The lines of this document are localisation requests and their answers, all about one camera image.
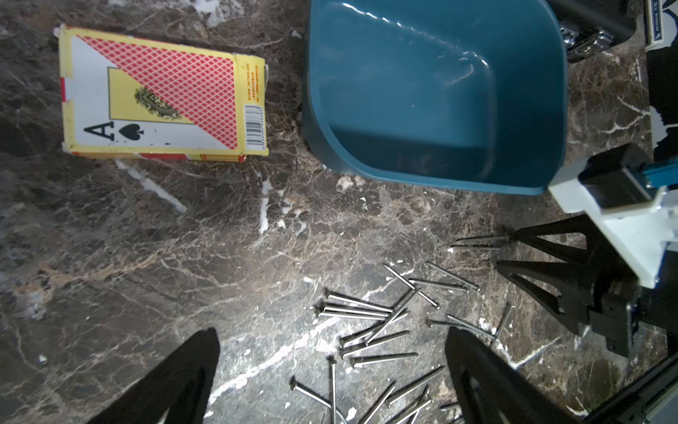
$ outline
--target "playing card box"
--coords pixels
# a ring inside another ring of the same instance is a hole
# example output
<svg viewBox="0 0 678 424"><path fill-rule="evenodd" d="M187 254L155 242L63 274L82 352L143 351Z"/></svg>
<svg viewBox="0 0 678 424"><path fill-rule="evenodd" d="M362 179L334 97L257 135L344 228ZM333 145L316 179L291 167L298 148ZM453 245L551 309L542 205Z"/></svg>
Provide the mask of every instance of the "playing card box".
<svg viewBox="0 0 678 424"><path fill-rule="evenodd" d="M58 29L66 152L93 159L268 155L262 58Z"/></svg>

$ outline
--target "spade symbol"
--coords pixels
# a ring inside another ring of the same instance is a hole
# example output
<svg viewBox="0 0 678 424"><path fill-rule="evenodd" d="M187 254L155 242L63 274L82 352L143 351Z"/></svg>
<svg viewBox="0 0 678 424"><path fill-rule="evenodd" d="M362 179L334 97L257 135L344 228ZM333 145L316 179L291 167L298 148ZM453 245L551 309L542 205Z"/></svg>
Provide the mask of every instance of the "spade symbol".
<svg viewBox="0 0 678 424"><path fill-rule="evenodd" d="M139 131L139 129L140 129L139 125L135 123L130 123L122 127L118 132L130 140L138 140L139 138L141 138L139 134L144 133L143 131Z"/></svg>

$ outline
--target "dark marble surface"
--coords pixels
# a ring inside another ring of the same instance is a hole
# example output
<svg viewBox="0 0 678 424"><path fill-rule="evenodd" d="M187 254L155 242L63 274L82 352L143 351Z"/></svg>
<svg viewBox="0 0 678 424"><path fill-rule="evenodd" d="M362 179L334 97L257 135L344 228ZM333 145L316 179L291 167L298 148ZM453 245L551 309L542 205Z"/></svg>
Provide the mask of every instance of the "dark marble surface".
<svg viewBox="0 0 678 424"><path fill-rule="evenodd" d="M410 276L441 277L424 265L433 259L483 291L427 290L440 311L412 304L412 317L396 325L412 333L375 349L417 351L410 372L394 364L352 370L340 361L339 405L358 417L389 380L405 384L443 362L445 333L425 328L426 316L453 313L492 328L506 302L514 303L500 356L580 415L665 355L665 337L654 329L631 360L607 352L596 334L578 339L494 273L496 255L446 252L455 237L562 218L548 194L427 189L325 170L300 136L298 35L308 3L215 4L0 5L0 421L84 422L196 330L213 326L221 357L206 423L328 422L321 406L290 392L289 379L326 394L326 356L337 338L369 324L316 320L311 307L324 287L394 303L405 287L389 278L384 261ZM113 161L61 153L52 37L60 22L264 57L271 155L245 163L127 162L185 206L182 214ZM567 161L630 141L650 148L642 44L639 33L570 67ZM268 229L261 232L264 198ZM518 246L500 255L539 257ZM455 398L449 377L431 393L437 402ZM451 418L432 408L420 420Z"/></svg>

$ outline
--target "blue plastic container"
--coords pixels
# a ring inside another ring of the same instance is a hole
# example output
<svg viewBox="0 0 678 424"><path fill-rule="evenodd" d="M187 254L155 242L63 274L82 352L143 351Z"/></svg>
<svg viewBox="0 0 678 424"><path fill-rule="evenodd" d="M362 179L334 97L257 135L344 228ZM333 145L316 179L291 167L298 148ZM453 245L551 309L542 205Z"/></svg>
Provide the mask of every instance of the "blue plastic container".
<svg viewBox="0 0 678 424"><path fill-rule="evenodd" d="M311 0L303 130L331 169L535 195L562 164L566 57L542 0Z"/></svg>

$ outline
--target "nail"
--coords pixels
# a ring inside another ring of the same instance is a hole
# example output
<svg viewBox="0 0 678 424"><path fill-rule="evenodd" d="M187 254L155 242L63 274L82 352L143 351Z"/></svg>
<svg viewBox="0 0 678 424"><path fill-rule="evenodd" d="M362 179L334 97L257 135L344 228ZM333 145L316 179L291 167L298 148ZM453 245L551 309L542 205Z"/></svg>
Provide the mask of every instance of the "nail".
<svg viewBox="0 0 678 424"><path fill-rule="evenodd" d="M502 248L497 248L495 246L467 246L465 244L452 244L450 245L453 249L458 250L501 250Z"/></svg>
<svg viewBox="0 0 678 424"><path fill-rule="evenodd" d="M346 302L346 303L354 303L358 306L362 306L363 308L374 309L375 311L388 312L388 313L393 312L393 309L391 309L391 308L381 306L381 305L375 305L374 303L362 301L362 300L357 299L355 297L346 296L345 294L335 293L335 292L330 291L329 289L325 289L325 299L334 299L335 301L342 301L342 302Z"/></svg>
<svg viewBox="0 0 678 424"><path fill-rule="evenodd" d="M418 404L421 404L423 401L425 401L426 396L428 396L428 385L424 388L424 393L422 393L421 397L419 397ZM409 423L407 424L414 424L414 422L417 421L417 418L419 417L419 412L420 411L415 412L414 415L412 415L412 417L410 418Z"/></svg>
<svg viewBox="0 0 678 424"><path fill-rule="evenodd" d="M506 308L504 309L504 314L502 315L502 320L499 322L499 327L497 327L497 333L494 335L494 340L492 343L490 343L490 349L494 349L494 347L499 343L499 334L502 333L504 328L506 327L506 324L509 322L509 318L511 317L511 312L513 311L513 306L512 304L507 304Z"/></svg>
<svg viewBox="0 0 678 424"><path fill-rule="evenodd" d="M450 318L452 321L458 322L461 326L467 327L470 330L474 330L478 334L482 334L484 336L490 337L491 339L495 338L494 334L492 334L491 332L487 332L480 327L476 327L473 324L470 324L470 323L468 323L464 320L460 320L459 318L457 318L454 315L448 314L447 317Z"/></svg>
<svg viewBox="0 0 678 424"><path fill-rule="evenodd" d="M457 281L459 281L459 282L462 282L462 283L464 283L464 284L466 284L466 285L468 285L468 286L473 287L476 291L480 291L480 287L478 287L478 286L475 285L474 283L468 281L466 278L460 277L459 275L456 275L455 273L450 272L450 271L448 271L447 269L445 269L445 268L443 268L443 267L439 267L438 265L436 265L435 263L433 263L433 262L431 262L431 261L426 261L426 263L429 264L430 266L436 268L438 271L440 271L440 272L442 272L442 273L445 273L445 274L447 274L448 276L454 278L455 280L457 280Z"/></svg>
<svg viewBox="0 0 678 424"><path fill-rule="evenodd" d="M377 402L372 405L370 410L365 414L362 420L358 424L367 424L367 422L374 417L374 414L377 413L379 408L384 404L386 401L386 398L390 396L390 394L393 392L395 389L395 380L386 388L386 391L377 399Z"/></svg>
<svg viewBox="0 0 678 424"><path fill-rule="evenodd" d="M420 280L418 278L410 278L410 283L412 283L412 284L423 284L425 286L432 286L432 287L446 288L450 292L459 291L459 292L468 293L468 288L455 286L453 284L432 282L432 281L428 281L428 280Z"/></svg>
<svg viewBox="0 0 678 424"><path fill-rule="evenodd" d="M315 393L313 390L309 389L303 384L299 383L295 379L292 379L292 381L290 382L290 389L292 391L298 391L299 393L310 397L311 399L320 403L321 405L324 405L325 407L332 409L332 405L330 405L330 403L327 400L325 400L325 398L320 396L318 393ZM343 421L344 424L346 424L346 418L344 418L344 415L339 410L337 410L337 415L339 415L341 421Z"/></svg>
<svg viewBox="0 0 678 424"><path fill-rule="evenodd" d="M416 358L417 356L419 356L419 353L396 353L395 355L363 356L361 358L351 358L351 366L353 368L362 368L365 365L379 364L380 362L402 360L407 358Z"/></svg>
<svg viewBox="0 0 678 424"><path fill-rule="evenodd" d="M414 291L410 292L410 293L407 295L407 297L405 298L405 300L403 300L403 301L401 302L400 306L398 306L398 308L397 308L394 312L391 313L391 316L388 317L388 318L386 319L386 321L385 321L382 325L380 325L379 328L378 328L375 332L373 332L369 337L367 337L367 338L365 339L365 344L366 344L366 345L369 345L369 343L370 343L371 341L373 341L374 338L377 337L377 336L379 335L379 333L381 333L382 331L384 331L384 329L386 328L386 326L388 326L391 322L393 322L393 321L395 320L395 318L396 318L396 317L397 317L397 316L405 309L405 307L407 306L407 304L410 303L410 302L412 302L412 299L413 299L417 294L420 294L421 292L422 292L422 289L421 289L421 288L415 289Z"/></svg>
<svg viewBox="0 0 678 424"><path fill-rule="evenodd" d="M432 328L434 326L435 327L454 327L454 328L458 328L459 330L465 330L465 331L469 331L469 332L472 332L472 333L475 333L475 334L479 334L481 336L487 336L486 332L478 329L477 327L459 324L458 322L426 320L426 326L428 326L429 328Z"/></svg>
<svg viewBox="0 0 678 424"><path fill-rule="evenodd" d="M366 346L357 346L356 348L351 349L351 350L341 349L339 351L339 354L341 355L341 358L344 359L346 356L352 356L352 355L355 355L356 353L371 349L372 347L383 345L384 343L390 342L392 340L400 339L401 337L407 336L409 333L410 333L409 330L397 332L395 334L391 334L390 336L386 336L386 337L382 337L380 339L376 339L376 340L372 341L369 345L366 345Z"/></svg>
<svg viewBox="0 0 678 424"><path fill-rule="evenodd" d="M407 310L402 311L400 313L400 315L398 315L398 318L393 320L393 322L397 322L397 321L402 320L404 317L407 316L407 314L408 314ZM362 330L362 331L357 332L355 334L352 334L350 336L342 337L341 339L339 339L339 347L344 349L345 347L353 346L353 345L360 343L360 340L364 339L365 337L368 337L375 330L379 329L380 325L381 324L375 324L372 327L369 327L367 330Z"/></svg>
<svg viewBox="0 0 678 424"><path fill-rule="evenodd" d="M368 311L366 309L350 308L342 305L333 305L331 303L324 303L321 308L323 312L355 313L357 315L369 315L372 317L387 317L390 315L389 312Z"/></svg>
<svg viewBox="0 0 678 424"><path fill-rule="evenodd" d="M394 422L393 424L403 424L408 418L410 418L412 415L416 414L418 411L421 411L422 409L426 408L428 405L433 403L433 399L431 399L430 396L427 396L426 401L420 402L419 405L415 406L411 410L405 412L405 414L400 418L398 421Z"/></svg>
<svg viewBox="0 0 678 424"><path fill-rule="evenodd" d="M353 319L356 319L356 320L386 321L385 317L373 317L371 315L359 315L357 313L323 312L319 308L316 308L315 316L317 316L317 317L353 318Z"/></svg>
<svg viewBox="0 0 678 424"><path fill-rule="evenodd" d="M330 356L330 389L332 390L332 416L330 418L331 424L336 424L337 421L337 388L336 388L336 371L337 361Z"/></svg>
<svg viewBox="0 0 678 424"><path fill-rule="evenodd" d="M507 242L511 238L507 235L482 235L480 237L464 237L456 239L456 242Z"/></svg>
<svg viewBox="0 0 678 424"><path fill-rule="evenodd" d="M406 385L399 391L395 392L393 395L388 397L388 407L391 407L395 402L398 402L400 399L404 398L411 392L417 390L418 387L428 383L433 380L435 377L438 377L445 370L445 366L439 366L430 373L412 381L410 384Z"/></svg>
<svg viewBox="0 0 678 424"><path fill-rule="evenodd" d="M396 277L398 277L398 279L399 279L400 281L402 281L403 283L407 284L412 290L414 290L414 286L411 285L410 282L407 281L402 275L398 274L393 268L389 267L388 265L384 264L384 266L385 266L386 269L388 269L393 275L395 275ZM430 297L428 297L427 295L425 295L423 292L420 292L419 295L420 295L421 297L423 297L424 299L426 299L426 302L428 302L428 303L430 303L431 305L433 305L434 308L440 309L440 306L438 306L438 304L437 304L433 299L431 299Z"/></svg>
<svg viewBox="0 0 678 424"><path fill-rule="evenodd" d="M457 409L459 407L460 407L459 402L452 402L451 404L441 405L440 410L443 411L443 412L449 412L449 411L451 411L453 409Z"/></svg>

